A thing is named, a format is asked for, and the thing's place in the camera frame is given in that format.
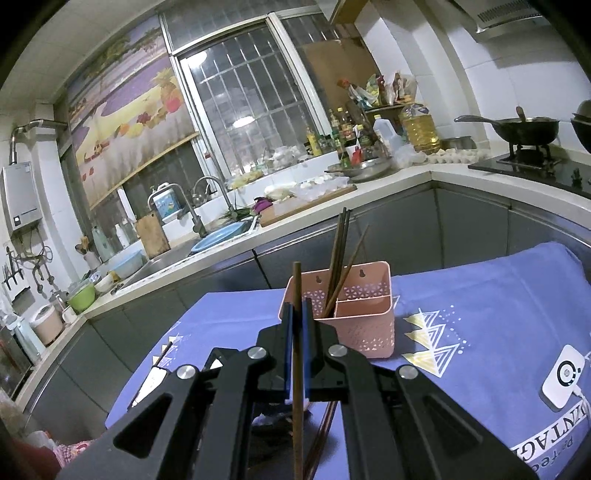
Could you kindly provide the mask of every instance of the wooden cutting board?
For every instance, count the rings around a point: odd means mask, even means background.
[[[344,189],[335,190],[334,192],[326,193],[322,197],[318,197],[316,200],[312,200],[311,202],[306,202],[302,204],[297,199],[291,198],[283,202],[281,205],[281,213],[277,214],[275,212],[275,205],[270,206],[269,208],[263,210],[261,212],[260,224],[261,226],[271,225],[275,222],[279,222],[291,215],[295,215],[296,213],[303,212],[308,208],[315,207],[316,205],[320,205],[321,203],[328,202],[329,200],[335,199],[340,197],[341,195],[345,195],[346,193],[354,192],[357,190],[355,185],[348,185]]]
[[[135,229],[148,258],[157,257],[170,250],[168,239],[160,225],[160,219],[154,212],[139,219],[135,224]]]

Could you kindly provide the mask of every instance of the ceiling light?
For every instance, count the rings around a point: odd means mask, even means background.
[[[201,66],[201,64],[205,61],[206,58],[207,58],[207,50],[200,51],[199,53],[193,55],[192,57],[189,57],[187,59],[187,62],[189,64],[189,68],[191,68],[191,70],[198,69]]]
[[[242,118],[239,118],[238,120],[236,120],[232,126],[234,128],[240,128],[240,127],[244,127],[245,125],[251,124],[253,123],[255,120],[255,118],[253,116],[243,116]]]

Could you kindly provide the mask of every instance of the blue tablecloth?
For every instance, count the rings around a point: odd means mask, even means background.
[[[563,245],[541,244],[508,257],[392,278],[395,351],[374,363],[412,363],[497,435],[541,478],[555,478],[589,430],[582,401],[571,396],[555,413],[541,385],[566,344],[591,351],[591,286],[579,260]],[[199,300],[144,359],[122,390],[106,425],[127,409],[162,345],[174,347],[161,365],[202,367],[216,346],[244,349],[277,322],[282,290],[210,293]],[[579,381],[591,398],[589,366]],[[324,404],[312,408],[310,434]],[[287,478],[290,452],[256,478]],[[340,411],[318,480],[348,478]]]

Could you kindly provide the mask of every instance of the range hood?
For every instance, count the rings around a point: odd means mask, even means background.
[[[476,41],[550,25],[526,0],[440,0],[453,7]]]

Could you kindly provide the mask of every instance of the pink plastic basket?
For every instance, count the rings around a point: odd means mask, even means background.
[[[335,327],[340,343],[368,358],[391,356],[394,351],[394,312],[390,265],[387,262],[354,265],[339,293],[335,317],[322,319],[319,317],[328,280],[329,270],[301,275],[302,297],[311,298],[314,318]],[[293,277],[287,284],[283,302],[292,299]]]

